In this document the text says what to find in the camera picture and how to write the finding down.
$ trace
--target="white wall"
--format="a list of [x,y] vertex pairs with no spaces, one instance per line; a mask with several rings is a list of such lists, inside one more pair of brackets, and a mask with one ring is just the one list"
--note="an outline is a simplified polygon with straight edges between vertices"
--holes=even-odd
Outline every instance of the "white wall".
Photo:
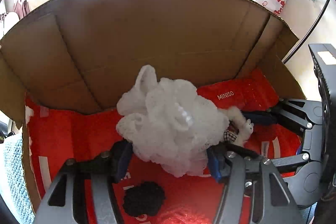
[[0,2],[0,14],[4,14],[5,12],[6,12],[5,0],[1,0],[1,2]]
[[[326,0],[287,0],[281,17],[301,39],[320,14]],[[331,0],[321,21],[304,45],[287,62],[286,66],[299,82],[309,100],[321,100],[313,61],[309,52],[310,43],[331,43],[336,47],[336,1]]]
[[14,9],[14,0],[4,0],[5,1],[5,7],[6,7],[6,11],[9,12],[13,12]]

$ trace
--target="cardboard flap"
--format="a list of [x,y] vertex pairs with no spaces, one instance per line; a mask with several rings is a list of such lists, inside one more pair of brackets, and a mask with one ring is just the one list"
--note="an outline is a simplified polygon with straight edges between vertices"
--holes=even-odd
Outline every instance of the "cardboard flap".
[[29,153],[29,134],[28,134],[28,128],[26,127],[25,124],[23,125],[22,128],[22,166],[28,196],[31,202],[32,209],[36,213],[41,202],[41,197],[38,193],[35,182],[35,176],[31,168],[30,153]]
[[101,110],[68,54],[53,15],[16,27],[1,42],[4,59],[36,101],[82,113]]
[[51,0],[2,52],[36,101],[89,114],[114,107],[145,64],[200,86],[252,70],[274,43],[281,57],[294,37],[251,0]]
[[0,79],[0,109],[15,121],[18,128],[21,128],[25,121],[26,89],[8,66],[2,54],[0,54]]
[[278,58],[277,45],[265,54],[258,66],[280,98],[306,99],[299,83]]

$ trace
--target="white plush toy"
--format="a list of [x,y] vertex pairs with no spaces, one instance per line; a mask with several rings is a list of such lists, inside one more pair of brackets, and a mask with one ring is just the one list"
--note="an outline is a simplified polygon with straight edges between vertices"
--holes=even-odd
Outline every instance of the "white plush toy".
[[202,175],[207,166],[206,149],[224,141],[233,121],[239,130],[234,144],[243,146],[253,124],[236,107],[219,110],[197,95],[186,80],[162,78],[157,82],[152,66],[143,66],[133,88],[117,103],[118,133],[133,143],[134,153],[144,161],[161,164],[176,177]]

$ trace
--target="metal bolt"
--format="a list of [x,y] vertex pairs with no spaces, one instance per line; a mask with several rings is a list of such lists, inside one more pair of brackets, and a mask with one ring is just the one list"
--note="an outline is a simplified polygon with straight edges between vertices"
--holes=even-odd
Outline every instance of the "metal bolt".
[[263,162],[263,164],[266,164],[266,165],[271,164],[271,160],[268,159],[268,158],[263,158],[262,162]]
[[252,185],[252,181],[247,181],[245,182],[245,188],[249,187]]
[[67,161],[66,161],[67,165],[73,165],[74,163],[76,163],[75,159],[67,159]]
[[104,151],[104,152],[100,153],[100,156],[102,158],[108,158],[110,156],[110,151]]
[[309,154],[308,154],[308,153],[304,153],[304,154],[302,155],[302,159],[303,159],[303,160],[307,160],[307,159],[309,159]]
[[235,152],[233,152],[233,151],[228,151],[228,152],[226,152],[226,155],[229,157],[229,158],[234,158],[237,154],[235,153]]

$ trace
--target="white crumpled fabric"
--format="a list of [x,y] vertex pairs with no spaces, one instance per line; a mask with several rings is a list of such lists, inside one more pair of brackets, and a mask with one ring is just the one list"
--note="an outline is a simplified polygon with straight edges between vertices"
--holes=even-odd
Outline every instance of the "white crumpled fabric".
[[117,103],[124,117],[118,133],[133,143],[134,153],[144,161],[161,164],[176,177],[202,175],[206,149],[223,141],[229,119],[210,100],[197,95],[186,80],[161,78],[146,65],[133,88]]

